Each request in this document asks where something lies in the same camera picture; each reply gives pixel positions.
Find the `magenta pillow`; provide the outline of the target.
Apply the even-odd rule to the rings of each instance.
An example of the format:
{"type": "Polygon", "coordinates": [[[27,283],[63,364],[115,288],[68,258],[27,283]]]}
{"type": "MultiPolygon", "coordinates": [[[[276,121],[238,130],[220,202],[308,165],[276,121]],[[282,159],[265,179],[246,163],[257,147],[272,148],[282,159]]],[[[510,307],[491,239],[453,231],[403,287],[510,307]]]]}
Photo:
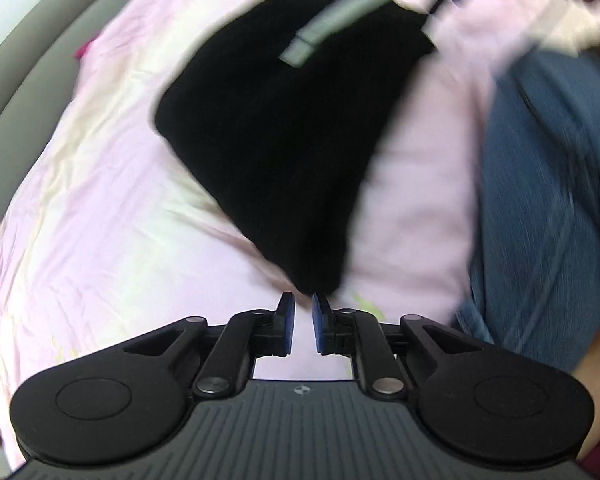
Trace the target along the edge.
{"type": "Polygon", "coordinates": [[[87,41],[85,44],[82,44],[76,52],[74,52],[74,58],[78,61],[81,61],[82,58],[87,54],[88,49],[91,47],[92,40],[87,41]]]}

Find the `blue jeans leg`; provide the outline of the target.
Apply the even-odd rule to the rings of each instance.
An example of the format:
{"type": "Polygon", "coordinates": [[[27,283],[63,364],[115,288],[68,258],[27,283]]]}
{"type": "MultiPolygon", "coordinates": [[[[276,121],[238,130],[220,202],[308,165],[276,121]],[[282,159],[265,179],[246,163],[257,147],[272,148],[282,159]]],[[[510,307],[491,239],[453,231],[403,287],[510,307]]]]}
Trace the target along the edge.
{"type": "Polygon", "coordinates": [[[539,50],[498,81],[467,335],[574,370],[600,329],[600,57],[539,50]]]}

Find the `black pants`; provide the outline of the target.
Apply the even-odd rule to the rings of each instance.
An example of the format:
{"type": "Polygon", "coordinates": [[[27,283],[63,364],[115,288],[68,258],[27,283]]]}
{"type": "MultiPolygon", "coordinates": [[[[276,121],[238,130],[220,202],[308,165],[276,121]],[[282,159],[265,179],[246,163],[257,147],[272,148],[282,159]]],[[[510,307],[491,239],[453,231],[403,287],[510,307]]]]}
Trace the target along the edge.
{"type": "Polygon", "coordinates": [[[158,103],[176,157],[302,294],[340,285],[367,166],[434,48],[426,19],[394,0],[262,0],[158,103]]]}

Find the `pink floral duvet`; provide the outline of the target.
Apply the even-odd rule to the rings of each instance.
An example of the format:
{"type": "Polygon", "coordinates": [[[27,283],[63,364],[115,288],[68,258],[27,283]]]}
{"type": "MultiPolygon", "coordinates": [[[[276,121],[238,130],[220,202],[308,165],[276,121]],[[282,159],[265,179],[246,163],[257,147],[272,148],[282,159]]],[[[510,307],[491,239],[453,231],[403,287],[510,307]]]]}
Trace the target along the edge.
{"type": "MultiPolygon", "coordinates": [[[[286,276],[258,254],[152,124],[204,36],[259,0],[131,0],[88,48],[76,91],[0,223],[0,431],[52,366],[201,315],[272,308],[286,276]]],[[[421,3],[422,0],[399,0],[421,3]]],[[[495,76],[530,40],[573,53],[600,39],[600,6],[462,0],[431,29],[353,217],[334,303],[394,322],[449,322],[468,293],[475,176],[495,76]]]]}

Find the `grey padded headboard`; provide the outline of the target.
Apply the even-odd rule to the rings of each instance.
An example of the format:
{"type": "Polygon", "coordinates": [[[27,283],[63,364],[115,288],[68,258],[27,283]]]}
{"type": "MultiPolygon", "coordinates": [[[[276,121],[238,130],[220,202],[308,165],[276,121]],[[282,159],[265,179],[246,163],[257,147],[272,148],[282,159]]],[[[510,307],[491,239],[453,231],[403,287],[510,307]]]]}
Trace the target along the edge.
{"type": "Polygon", "coordinates": [[[0,45],[0,222],[71,99],[76,51],[128,2],[41,0],[0,45]]]}

